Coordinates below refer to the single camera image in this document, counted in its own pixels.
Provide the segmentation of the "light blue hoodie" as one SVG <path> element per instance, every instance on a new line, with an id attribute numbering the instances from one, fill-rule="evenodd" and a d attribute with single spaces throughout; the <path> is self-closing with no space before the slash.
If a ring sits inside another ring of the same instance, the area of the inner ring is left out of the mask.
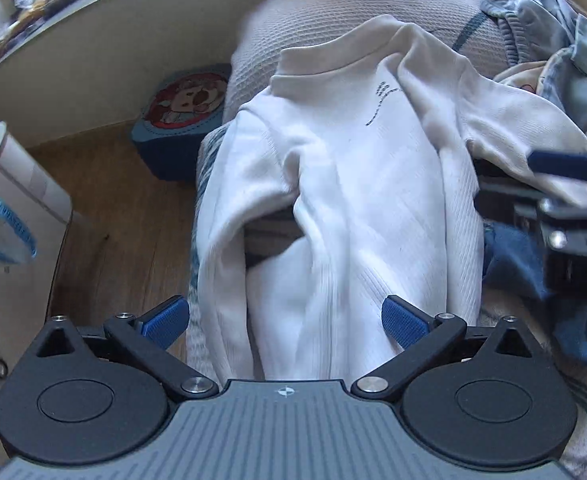
<path id="1" fill-rule="evenodd" d="M 510 67 L 545 63 L 541 98 L 587 128 L 587 17 L 566 0 L 480 0 L 503 34 Z"/>

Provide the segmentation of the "white ribbed long-sleeve shirt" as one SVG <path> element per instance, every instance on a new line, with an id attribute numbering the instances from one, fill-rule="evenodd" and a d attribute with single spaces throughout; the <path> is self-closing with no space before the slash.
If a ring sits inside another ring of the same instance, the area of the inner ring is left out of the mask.
<path id="1" fill-rule="evenodd" d="M 536 148 L 584 154 L 587 136 L 414 24 L 382 15 L 283 51 L 228 127 L 199 209 L 216 375 L 353 382 L 399 351 L 380 319 L 390 295 L 475 322 L 475 160 L 587 206 L 587 183 L 533 174 Z"/>

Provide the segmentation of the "dark blue fleece garment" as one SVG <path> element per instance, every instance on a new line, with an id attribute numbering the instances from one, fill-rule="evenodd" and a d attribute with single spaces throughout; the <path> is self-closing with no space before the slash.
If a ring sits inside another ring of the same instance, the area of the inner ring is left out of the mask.
<path id="1" fill-rule="evenodd" d="M 535 239 L 503 223 L 484 225 L 483 284 L 520 297 L 565 356 L 587 367 L 587 299 L 557 295 L 543 279 Z"/>

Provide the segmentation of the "cream printed garment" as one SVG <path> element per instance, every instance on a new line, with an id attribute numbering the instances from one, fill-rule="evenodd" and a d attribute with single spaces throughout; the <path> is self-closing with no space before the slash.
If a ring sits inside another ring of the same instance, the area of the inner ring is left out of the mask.
<path id="1" fill-rule="evenodd" d="M 528 62 L 503 70 L 502 73 L 494 77 L 494 81 L 499 84 L 506 84 L 513 88 L 528 91 L 530 93 L 539 93 L 539 81 L 543 73 L 545 63 Z"/>

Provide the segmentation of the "white bedside cabinet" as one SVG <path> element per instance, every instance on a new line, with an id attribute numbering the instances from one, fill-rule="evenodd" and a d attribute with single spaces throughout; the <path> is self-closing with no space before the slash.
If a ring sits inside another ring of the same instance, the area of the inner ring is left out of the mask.
<path id="1" fill-rule="evenodd" d="M 0 389 L 45 321 L 71 213 L 69 194 L 0 122 Z"/>

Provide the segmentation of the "striped beige bedspread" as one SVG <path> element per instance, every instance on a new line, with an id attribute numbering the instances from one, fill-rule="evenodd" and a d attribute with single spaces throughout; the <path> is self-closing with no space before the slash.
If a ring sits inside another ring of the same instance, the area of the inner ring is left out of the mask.
<path id="1" fill-rule="evenodd" d="M 200 145 L 196 166 L 196 207 L 192 231 L 192 244 L 190 244 L 190 281 L 188 282 L 187 299 L 190 302 L 190 328 L 186 332 L 187 364 L 196 368 L 198 372 L 205 373 L 220 384 L 220 379 L 213 370 L 206 337 L 202 330 L 202 312 L 200 312 L 198 299 L 198 275 L 199 255 L 196 247 L 197 220 L 202 203 L 202 196 L 207 188 L 212 166 L 218 156 L 228 125 L 223 125 L 205 136 Z M 525 313 L 525 308 L 516 300 L 507 299 L 506 294 L 501 297 L 501 292 L 488 292 L 489 296 L 483 300 L 483 308 L 480 314 L 481 325 L 495 324 L 497 316 L 505 313 Z M 525 313 L 525 322 L 533 329 L 536 338 L 543 344 L 546 350 L 551 350 L 551 336 L 547 336 L 546 330 L 533 318 Z M 578 422 L 570 438 L 566 451 L 563 452 L 561 462 L 568 467 L 574 478 L 587 479 L 587 369 L 581 365 L 570 362 L 568 358 L 560 355 L 558 349 L 554 349 L 556 364 L 560 365 L 563 379 L 569 387 L 574 401 L 578 405 Z"/>

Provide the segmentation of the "blue cartoon storage stool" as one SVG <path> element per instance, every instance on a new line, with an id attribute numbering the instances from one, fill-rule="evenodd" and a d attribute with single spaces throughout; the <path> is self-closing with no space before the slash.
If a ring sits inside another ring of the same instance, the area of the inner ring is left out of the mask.
<path id="1" fill-rule="evenodd" d="M 200 144 L 223 122 L 231 71 L 228 64 L 214 64 L 159 84 L 131 131 L 138 155 L 156 178 L 195 180 Z"/>

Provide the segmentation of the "long window sill shelf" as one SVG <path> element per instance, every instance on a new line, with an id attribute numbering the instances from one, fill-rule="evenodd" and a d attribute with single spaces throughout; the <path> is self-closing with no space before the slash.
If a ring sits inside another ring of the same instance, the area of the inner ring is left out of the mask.
<path id="1" fill-rule="evenodd" d="M 88 85 L 81 104 L 110 78 L 144 90 L 190 65 L 224 61 L 244 16 L 264 0 L 79 0 L 0 61 L 0 118 L 31 113 Z"/>

